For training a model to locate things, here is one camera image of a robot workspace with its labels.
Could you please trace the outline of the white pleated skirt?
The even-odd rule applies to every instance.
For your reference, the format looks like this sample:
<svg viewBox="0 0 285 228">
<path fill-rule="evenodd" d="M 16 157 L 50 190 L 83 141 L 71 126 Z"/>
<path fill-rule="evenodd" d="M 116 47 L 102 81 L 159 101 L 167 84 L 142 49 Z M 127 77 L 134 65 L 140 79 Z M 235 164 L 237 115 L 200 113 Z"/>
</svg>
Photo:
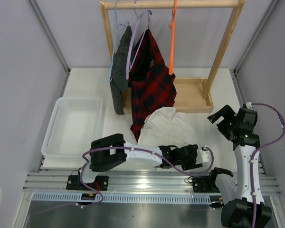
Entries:
<svg viewBox="0 0 285 228">
<path fill-rule="evenodd" d="M 150 114 L 144 121 L 137 144 L 155 148 L 161 145 L 177 147 L 197 144 L 196 130 L 186 113 L 174 107 L 163 107 Z"/>
</svg>

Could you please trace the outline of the orange hanger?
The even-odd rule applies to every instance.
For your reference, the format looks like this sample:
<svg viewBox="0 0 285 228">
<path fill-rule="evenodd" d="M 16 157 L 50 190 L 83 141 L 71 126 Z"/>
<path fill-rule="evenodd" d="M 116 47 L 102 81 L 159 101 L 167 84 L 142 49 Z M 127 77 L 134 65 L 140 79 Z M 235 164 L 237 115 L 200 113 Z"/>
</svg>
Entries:
<svg viewBox="0 0 285 228">
<path fill-rule="evenodd" d="M 176 11 L 177 11 L 177 0 L 174 1 L 174 7 L 172 9 L 172 18 L 171 18 L 171 24 L 170 24 L 170 28 L 171 28 L 171 51 L 170 51 L 170 62 L 169 62 L 169 75 L 173 74 Z"/>
</svg>

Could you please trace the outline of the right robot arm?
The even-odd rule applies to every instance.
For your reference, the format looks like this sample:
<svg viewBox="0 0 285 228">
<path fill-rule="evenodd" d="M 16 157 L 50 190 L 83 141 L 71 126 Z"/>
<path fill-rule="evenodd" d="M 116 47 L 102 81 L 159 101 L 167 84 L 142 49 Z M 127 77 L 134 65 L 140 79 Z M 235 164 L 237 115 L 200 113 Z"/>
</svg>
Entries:
<svg viewBox="0 0 285 228">
<path fill-rule="evenodd" d="M 272 210 L 262 196 L 258 158 L 260 139 L 254 134 L 257 112 L 241 107 L 235 112 L 225 105 L 208 120 L 217 124 L 218 131 L 230 142 L 237 162 L 237 178 L 229 170 L 214 168 L 207 180 L 211 191 L 219 191 L 223 199 L 222 226 L 226 228 L 264 228 L 272 217 Z"/>
</svg>

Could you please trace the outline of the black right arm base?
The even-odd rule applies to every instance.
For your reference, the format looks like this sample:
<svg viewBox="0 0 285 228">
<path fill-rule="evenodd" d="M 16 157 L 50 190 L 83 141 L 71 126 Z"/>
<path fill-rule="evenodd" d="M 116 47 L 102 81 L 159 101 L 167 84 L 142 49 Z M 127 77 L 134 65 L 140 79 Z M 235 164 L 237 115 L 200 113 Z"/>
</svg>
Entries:
<svg viewBox="0 0 285 228">
<path fill-rule="evenodd" d="M 187 182 L 192 185 L 195 193 L 219 193 L 214 179 L 210 176 L 189 176 Z"/>
</svg>

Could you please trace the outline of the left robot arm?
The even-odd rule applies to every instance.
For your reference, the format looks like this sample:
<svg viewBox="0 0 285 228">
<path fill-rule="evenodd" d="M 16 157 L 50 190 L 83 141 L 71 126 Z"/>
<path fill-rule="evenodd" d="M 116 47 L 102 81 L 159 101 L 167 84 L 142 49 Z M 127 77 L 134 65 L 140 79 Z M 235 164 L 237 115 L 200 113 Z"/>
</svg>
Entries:
<svg viewBox="0 0 285 228">
<path fill-rule="evenodd" d="M 186 175 L 188 170 L 202 167 L 198 163 L 198 146 L 183 147 L 161 145 L 147 148 L 124 140 L 124 135 L 116 133 L 91 142 L 91 148 L 82 157 L 85 164 L 79 171 L 77 185 L 83 190 L 93 186 L 96 176 L 125 162 L 146 163 L 155 168 L 174 168 Z"/>
</svg>

